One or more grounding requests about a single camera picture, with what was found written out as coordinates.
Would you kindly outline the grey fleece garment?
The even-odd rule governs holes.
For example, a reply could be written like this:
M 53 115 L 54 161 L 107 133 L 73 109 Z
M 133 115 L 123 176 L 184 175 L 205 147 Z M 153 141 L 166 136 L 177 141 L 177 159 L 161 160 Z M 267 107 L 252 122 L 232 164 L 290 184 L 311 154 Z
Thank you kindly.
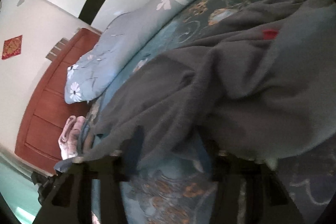
M 285 158 L 335 134 L 335 1 L 265 0 L 210 36 L 156 56 L 120 87 L 83 154 L 100 159 L 141 129 L 139 168 L 201 132 L 243 159 Z

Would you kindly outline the pink fluffy folded garment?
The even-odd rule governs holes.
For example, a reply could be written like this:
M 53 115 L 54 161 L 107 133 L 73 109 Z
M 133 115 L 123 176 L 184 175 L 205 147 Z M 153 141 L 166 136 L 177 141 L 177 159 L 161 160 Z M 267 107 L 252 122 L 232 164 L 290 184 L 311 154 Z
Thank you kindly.
M 61 157 L 63 160 L 76 157 L 78 138 L 85 122 L 84 116 L 70 116 L 58 138 Z

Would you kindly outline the blue folded garment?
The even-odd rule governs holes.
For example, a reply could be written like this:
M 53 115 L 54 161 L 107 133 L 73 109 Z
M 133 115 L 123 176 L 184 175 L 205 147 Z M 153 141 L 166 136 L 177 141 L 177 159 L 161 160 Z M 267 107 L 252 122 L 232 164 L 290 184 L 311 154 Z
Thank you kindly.
M 82 155 L 88 152 L 92 147 L 92 137 L 90 135 L 91 127 L 89 122 L 84 122 L 77 139 L 77 152 Z

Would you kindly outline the brown wooden headboard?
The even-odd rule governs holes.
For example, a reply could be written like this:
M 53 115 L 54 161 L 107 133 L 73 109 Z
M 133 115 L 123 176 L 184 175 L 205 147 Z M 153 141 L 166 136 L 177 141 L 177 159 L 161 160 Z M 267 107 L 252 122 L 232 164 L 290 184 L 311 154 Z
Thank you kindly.
M 46 173 L 54 173 L 54 165 L 62 159 L 58 138 L 66 120 L 71 115 L 85 116 L 90 109 L 85 102 L 65 102 L 67 68 L 90 51 L 99 37 L 86 28 L 80 29 L 52 60 L 26 107 L 15 155 Z

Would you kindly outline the teal floral bed sheet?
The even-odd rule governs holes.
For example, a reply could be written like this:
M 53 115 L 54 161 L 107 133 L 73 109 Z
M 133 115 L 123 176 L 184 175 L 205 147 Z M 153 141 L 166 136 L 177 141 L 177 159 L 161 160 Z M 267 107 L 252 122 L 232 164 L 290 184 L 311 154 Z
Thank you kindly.
M 265 0 L 226 0 L 224 19 L 260 1 Z M 224 20 L 211 24 L 211 19 L 219 12 L 220 8 L 214 5 L 201 20 L 180 14 L 176 22 L 167 24 L 157 33 L 111 83 L 97 122 L 115 92 L 131 75 L 161 53 L 210 36 Z M 212 180 L 211 159 L 205 149 L 208 140 L 212 139 L 196 132 L 187 139 L 184 154 L 172 152 L 154 165 L 137 166 L 137 174 L 121 184 L 125 213 L 130 223 L 210 223 L 218 185 Z M 252 161 L 268 166 L 271 160 L 278 158 Z

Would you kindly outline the light blue floral duvet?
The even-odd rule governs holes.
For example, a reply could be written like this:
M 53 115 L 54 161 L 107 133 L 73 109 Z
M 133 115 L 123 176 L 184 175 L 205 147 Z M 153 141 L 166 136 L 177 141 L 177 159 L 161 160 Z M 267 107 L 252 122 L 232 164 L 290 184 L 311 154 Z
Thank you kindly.
M 116 17 L 92 50 L 68 67 L 67 104 L 99 97 L 127 62 L 176 14 L 195 0 L 150 0 Z

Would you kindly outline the red diamond wall decoration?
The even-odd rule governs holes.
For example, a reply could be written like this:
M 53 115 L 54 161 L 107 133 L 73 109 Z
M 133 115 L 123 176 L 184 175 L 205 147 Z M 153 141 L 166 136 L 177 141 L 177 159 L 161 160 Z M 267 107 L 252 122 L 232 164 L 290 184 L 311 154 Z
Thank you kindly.
M 17 36 L 4 41 L 2 59 L 6 60 L 21 54 L 23 36 Z

